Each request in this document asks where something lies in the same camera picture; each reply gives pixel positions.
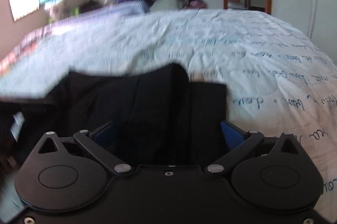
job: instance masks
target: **bed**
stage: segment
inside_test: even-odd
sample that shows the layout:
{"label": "bed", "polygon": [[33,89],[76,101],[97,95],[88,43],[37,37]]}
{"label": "bed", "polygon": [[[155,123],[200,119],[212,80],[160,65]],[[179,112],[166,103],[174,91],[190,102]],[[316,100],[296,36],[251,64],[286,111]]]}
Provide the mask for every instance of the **bed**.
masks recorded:
{"label": "bed", "polygon": [[293,133],[324,179],[317,211],[337,219],[337,66],[302,32],[268,14],[103,16],[39,40],[0,80],[0,95],[42,97],[70,69],[134,75],[171,62],[192,81],[226,84],[228,120],[236,126],[267,137]]}

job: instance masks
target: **white bed sheet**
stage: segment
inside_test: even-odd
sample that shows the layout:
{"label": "white bed sheet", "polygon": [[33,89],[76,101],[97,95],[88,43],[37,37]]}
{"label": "white bed sheet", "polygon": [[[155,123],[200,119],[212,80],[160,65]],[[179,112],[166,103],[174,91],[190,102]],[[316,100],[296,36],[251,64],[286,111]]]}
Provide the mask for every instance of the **white bed sheet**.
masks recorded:
{"label": "white bed sheet", "polygon": [[2,95],[43,96],[69,69],[136,74],[181,63],[228,86],[228,119],[265,136],[293,133],[321,172],[316,206],[337,219],[337,66],[303,33],[261,12],[190,10],[109,18],[45,38],[0,81]]}

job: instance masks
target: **bed sheet with handwritten text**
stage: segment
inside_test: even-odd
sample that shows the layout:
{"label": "bed sheet with handwritten text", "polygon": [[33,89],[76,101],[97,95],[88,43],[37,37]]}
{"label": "bed sheet with handwritten text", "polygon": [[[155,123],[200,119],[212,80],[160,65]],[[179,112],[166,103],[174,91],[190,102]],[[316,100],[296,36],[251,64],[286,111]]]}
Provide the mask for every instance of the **bed sheet with handwritten text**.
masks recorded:
{"label": "bed sheet with handwritten text", "polygon": [[0,95],[43,96],[70,69],[127,75],[171,62],[193,81],[226,84],[228,120],[238,127],[268,137],[293,133],[324,179],[316,209],[337,219],[337,66],[265,13],[159,12],[78,26],[44,38],[0,81]]}

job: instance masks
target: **screw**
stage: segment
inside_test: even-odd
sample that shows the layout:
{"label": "screw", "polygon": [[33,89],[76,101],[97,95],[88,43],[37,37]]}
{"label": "screw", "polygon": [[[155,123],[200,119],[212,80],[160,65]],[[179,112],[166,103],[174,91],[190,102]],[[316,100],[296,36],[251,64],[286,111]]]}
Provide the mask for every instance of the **screw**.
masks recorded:
{"label": "screw", "polygon": [[314,224],[314,220],[312,218],[307,218],[303,221],[303,224]]}
{"label": "screw", "polygon": [[207,167],[207,171],[213,174],[221,173],[225,170],[225,168],[220,164],[213,164]]}
{"label": "screw", "polygon": [[26,217],[26,218],[23,220],[23,223],[24,223],[24,224],[35,224],[35,220],[32,219],[31,217]]}
{"label": "screw", "polygon": [[117,173],[127,173],[131,171],[132,167],[128,164],[118,164],[115,166],[115,171]]}

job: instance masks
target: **triangular cutout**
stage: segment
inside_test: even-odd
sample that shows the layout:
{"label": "triangular cutout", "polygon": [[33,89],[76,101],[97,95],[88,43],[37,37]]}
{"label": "triangular cutout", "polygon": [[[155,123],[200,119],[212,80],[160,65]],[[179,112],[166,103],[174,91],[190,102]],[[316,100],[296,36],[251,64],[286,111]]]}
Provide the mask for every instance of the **triangular cutout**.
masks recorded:
{"label": "triangular cutout", "polygon": [[284,144],[282,146],[281,152],[295,154],[295,155],[299,154],[299,152],[297,151],[295,145],[293,144],[293,142],[289,138],[287,138],[284,141]]}
{"label": "triangular cutout", "polygon": [[58,148],[52,138],[47,138],[39,150],[39,154],[53,153],[57,152]]}

